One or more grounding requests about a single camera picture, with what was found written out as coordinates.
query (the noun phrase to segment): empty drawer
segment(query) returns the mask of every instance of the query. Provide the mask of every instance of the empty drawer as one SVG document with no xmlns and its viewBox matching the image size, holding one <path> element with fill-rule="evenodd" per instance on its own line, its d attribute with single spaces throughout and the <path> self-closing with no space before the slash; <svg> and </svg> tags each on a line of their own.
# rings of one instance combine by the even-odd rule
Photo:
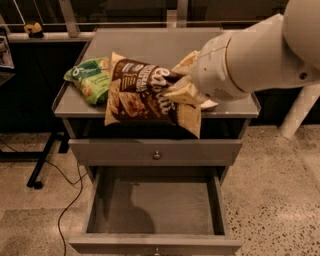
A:
<svg viewBox="0 0 320 256">
<path fill-rule="evenodd" d="M 230 166 L 242 140 L 72 139 L 86 166 Z"/>
<path fill-rule="evenodd" d="M 209 167 L 99 168 L 80 253 L 231 255 L 219 181 Z"/>
</svg>

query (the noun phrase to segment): green chip bag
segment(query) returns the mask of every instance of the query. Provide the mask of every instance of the green chip bag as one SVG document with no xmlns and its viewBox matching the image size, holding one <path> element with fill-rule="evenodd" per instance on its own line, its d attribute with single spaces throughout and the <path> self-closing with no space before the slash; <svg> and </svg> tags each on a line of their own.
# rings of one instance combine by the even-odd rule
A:
<svg viewBox="0 0 320 256">
<path fill-rule="evenodd" d="M 86 60 L 68 70 L 63 78 L 75 84 L 88 104 L 106 102 L 110 84 L 109 59 Z"/>
</svg>

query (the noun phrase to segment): floor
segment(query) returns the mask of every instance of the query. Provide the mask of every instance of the floor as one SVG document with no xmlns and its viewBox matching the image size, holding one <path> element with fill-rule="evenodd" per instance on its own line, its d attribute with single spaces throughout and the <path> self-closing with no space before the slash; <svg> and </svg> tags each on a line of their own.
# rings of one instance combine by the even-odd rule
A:
<svg viewBox="0 0 320 256">
<path fill-rule="evenodd" d="M 41 150 L 48 134 L 0 134 L 17 151 Z M 69 150 L 55 142 L 47 160 L 71 181 L 79 179 Z M 10 151 L 0 142 L 2 151 Z M 249 127 L 241 152 L 222 185 L 230 236 L 240 255 L 320 255 L 320 126 L 302 126 L 291 140 L 275 126 Z M 41 190 L 26 187 L 34 162 L 0 163 L 0 256 L 63 255 L 57 224 L 79 193 L 52 165 L 39 175 Z M 79 234 L 91 183 L 61 219 L 66 240 Z M 79 255 L 67 245 L 67 255 Z"/>
</svg>

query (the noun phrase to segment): gray tabletop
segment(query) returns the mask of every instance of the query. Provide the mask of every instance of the gray tabletop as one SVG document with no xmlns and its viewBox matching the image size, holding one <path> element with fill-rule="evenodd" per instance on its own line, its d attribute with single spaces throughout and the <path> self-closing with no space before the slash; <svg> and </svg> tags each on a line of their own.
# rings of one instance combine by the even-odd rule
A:
<svg viewBox="0 0 320 256">
<path fill-rule="evenodd" d="M 111 57 L 116 52 L 130 59 L 173 68 L 186 55 L 200 50 L 211 38 L 222 32 L 215 28 L 130 28 L 98 29 L 83 61 Z M 62 118 L 104 118 L 106 105 L 90 106 L 72 83 L 62 90 L 54 109 Z M 254 94 L 247 98 L 219 104 L 213 111 L 203 112 L 203 118 L 255 118 L 259 103 Z"/>
</svg>

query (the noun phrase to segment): black device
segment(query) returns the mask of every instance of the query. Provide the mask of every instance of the black device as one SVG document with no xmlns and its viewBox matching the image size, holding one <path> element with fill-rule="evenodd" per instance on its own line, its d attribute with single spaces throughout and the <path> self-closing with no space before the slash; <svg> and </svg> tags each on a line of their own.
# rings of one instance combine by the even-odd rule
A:
<svg viewBox="0 0 320 256">
<path fill-rule="evenodd" d="M 0 86 L 15 75 L 7 32 L 0 27 Z"/>
</svg>

